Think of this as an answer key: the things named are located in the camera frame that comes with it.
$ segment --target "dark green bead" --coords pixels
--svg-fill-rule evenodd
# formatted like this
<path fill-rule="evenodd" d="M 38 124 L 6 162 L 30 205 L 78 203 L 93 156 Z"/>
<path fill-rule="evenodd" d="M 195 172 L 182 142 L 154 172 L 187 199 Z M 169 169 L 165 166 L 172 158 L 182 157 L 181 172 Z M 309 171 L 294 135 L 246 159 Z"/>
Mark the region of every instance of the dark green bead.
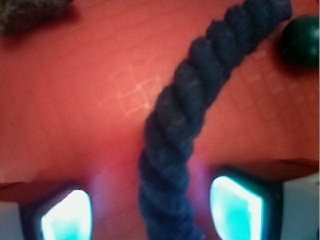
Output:
<path fill-rule="evenodd" d="M 319 67 L 319 15 L 292 20 L 281 36 L 281 55 L 292 65 Z"/>

